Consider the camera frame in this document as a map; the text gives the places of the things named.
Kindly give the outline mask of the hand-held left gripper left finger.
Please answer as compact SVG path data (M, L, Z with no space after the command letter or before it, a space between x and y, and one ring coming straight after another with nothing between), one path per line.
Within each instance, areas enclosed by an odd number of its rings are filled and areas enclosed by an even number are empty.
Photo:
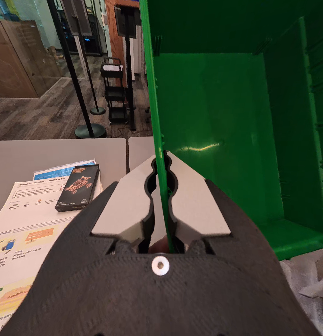
M121 178L91 233L128 241L139 253L148 253L155 227L152 193L156 176L156 157L152 155Z

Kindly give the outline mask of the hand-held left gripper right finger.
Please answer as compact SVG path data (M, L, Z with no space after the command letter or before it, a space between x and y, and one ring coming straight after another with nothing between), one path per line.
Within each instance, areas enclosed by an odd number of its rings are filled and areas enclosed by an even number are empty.
M164 163L171 251L185 253L195 240L230 235L206 179L170 151L164 151Z

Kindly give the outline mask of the green plastic bin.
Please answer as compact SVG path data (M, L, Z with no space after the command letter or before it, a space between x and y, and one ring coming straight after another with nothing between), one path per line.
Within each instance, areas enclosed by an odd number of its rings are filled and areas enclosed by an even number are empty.
M323 248L323 1L139 1L156 154L213 181L279 260Z

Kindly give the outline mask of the black model kit box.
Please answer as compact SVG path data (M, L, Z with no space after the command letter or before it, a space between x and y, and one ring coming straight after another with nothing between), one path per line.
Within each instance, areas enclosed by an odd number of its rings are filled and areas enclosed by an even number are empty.
M99 172L98 164L74 166L55 209L67 212L86 208L93 200Z

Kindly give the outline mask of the blue-headed sheet in sleeve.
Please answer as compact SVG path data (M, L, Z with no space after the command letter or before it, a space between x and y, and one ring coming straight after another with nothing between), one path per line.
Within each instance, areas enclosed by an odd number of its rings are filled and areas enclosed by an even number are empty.
M96 160L86 160L75 162L71 164L66 164L62 166L53 167L47 170L36 171L33 173L33 181L43 180L43 179L52 179L57 177L67 177L71 174L72 170L75 166L86 166L86 165L94 165L96 164Z

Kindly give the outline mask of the black pole with round base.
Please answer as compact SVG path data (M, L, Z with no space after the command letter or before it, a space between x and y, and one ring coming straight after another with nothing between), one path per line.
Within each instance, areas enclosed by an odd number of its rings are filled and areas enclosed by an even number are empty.
M60 24L59 16L56 10L56 6L53 0L46 1L50 10L51 17L53 19L54 27L56 29L58 39L62 46L63 54L67 63L69 73L71 75L71 80L80 104L80 108L84 117L85 124L77 127L75 129L75 136L80 139L93 139L93 138L102 138L106 136L106 129L100 124L94 124L90 122L87 108L84 102L78 77L75 72L75 68L69 53L68 45L66 43L66 37L64 35L63 29Z

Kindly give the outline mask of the black panel floor stand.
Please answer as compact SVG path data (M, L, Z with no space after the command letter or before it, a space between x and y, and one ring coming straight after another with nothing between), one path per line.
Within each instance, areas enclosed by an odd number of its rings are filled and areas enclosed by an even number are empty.
M84 38L92 36L92 29L88 19L87 8L85 1L82 0L61 0L62 8L65 13L68 26L72 35L74 36L75 42L77 43L77 49L81 59L81 65L84 71L88 74L88 80L90 82L90 87L92 90L93 99L95 102L95 107L90 110L92 115L102 115L105 114L105 109L99 107L96 99L96 94L92 82L92 76L88 65L87 55L85 51Z
M115 17L117 33L119 37L125 38L126 55L126 82L127 82L127 101L129 104L129 124L130 130L136 131L134 116L134 99L132 84L132 62L130 52L130 38L136 38L135 9L128 6L115 6Z

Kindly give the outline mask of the white model instruction sheet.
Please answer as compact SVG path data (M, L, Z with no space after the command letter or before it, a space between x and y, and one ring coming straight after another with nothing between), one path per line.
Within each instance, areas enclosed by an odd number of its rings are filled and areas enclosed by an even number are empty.
M28 294L58 236L80 212L55 209L67 179L14 183L0 211L0 331Z

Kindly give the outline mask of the black utility cart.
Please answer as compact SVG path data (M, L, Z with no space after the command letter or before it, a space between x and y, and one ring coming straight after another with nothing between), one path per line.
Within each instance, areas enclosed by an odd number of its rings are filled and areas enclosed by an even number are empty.
M104 57L100 73L105 86L104 97L108 104L109 124L127 124L126 88L123 86L124 72L121 60Z

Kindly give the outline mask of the white crumpled sheet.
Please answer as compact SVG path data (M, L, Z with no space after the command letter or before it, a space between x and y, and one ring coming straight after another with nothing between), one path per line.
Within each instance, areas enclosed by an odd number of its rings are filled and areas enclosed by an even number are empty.
M283 260L280 265L301 308L323 335L323 249Z

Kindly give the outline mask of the wooden door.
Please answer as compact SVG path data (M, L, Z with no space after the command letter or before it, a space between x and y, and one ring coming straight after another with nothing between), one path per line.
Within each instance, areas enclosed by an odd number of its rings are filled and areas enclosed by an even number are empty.
M104 5L107 15L112 57L119 58L122 64L126 65L125 40L123 40L123 37L118 36L114 7L116 5L118 6L124 5L139 8L139 1L105 0Z

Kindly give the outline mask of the brown wooden partition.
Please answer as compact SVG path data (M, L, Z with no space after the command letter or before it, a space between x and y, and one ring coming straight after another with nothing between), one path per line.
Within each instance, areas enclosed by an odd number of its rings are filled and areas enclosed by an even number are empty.
M61 77L34 20L0 19L0 98L40 98Z

